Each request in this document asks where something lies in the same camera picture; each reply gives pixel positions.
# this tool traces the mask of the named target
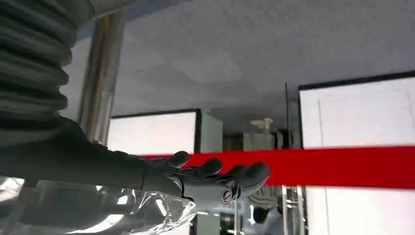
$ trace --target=red wall band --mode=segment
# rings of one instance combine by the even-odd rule
[[[268,185],[415,189],[415,147],[276,150],[195,154],[187,165],[220,159],[222,172],[266,163]]]

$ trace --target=gray robotic hand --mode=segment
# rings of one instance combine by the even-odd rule
[[[270,176],[270,170],[264,163],[250,167],[237,165],[226,174],[218,174],[222,169],[218,159],[211,159],[200,167],[181,169],[189,160],[189,154],[181,151],[169,159],[154,159],[150,162],[163,175],[176,182],[182,189],[182,197],[194,201],[199,210],[226,205],[249,196],[258,191]]]

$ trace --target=white panel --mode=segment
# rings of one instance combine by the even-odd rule
[[[203,113],[200,151],[202,153],[219,153],[223,151],[223,123]]]
[[[300,98],[305,148],[415,143],[413,78],[301,91]],[[405,190],[307,188],[309,234],[414,234],[414,201]]]
[[[193,153],[196,113],[112,119],[108,147],[136,155]]]
[[[321,99],[322,145],[410,144],[415,140],[406,91]]]

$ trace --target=door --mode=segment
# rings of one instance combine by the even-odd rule
[[[415,143],[415,78],[305,90],[300,102],[304,148]],[[412,235],[414,212],[408,190],[307,188],[310,235]]]

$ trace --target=textured ceiling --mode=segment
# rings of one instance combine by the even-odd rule
[[[284,127],[284,83],[415,69],[414,0],[194,0],[126,26],[115,115],[201,108],[241,132]],[[75,118],[91,41],[73,49],[63,114]]]

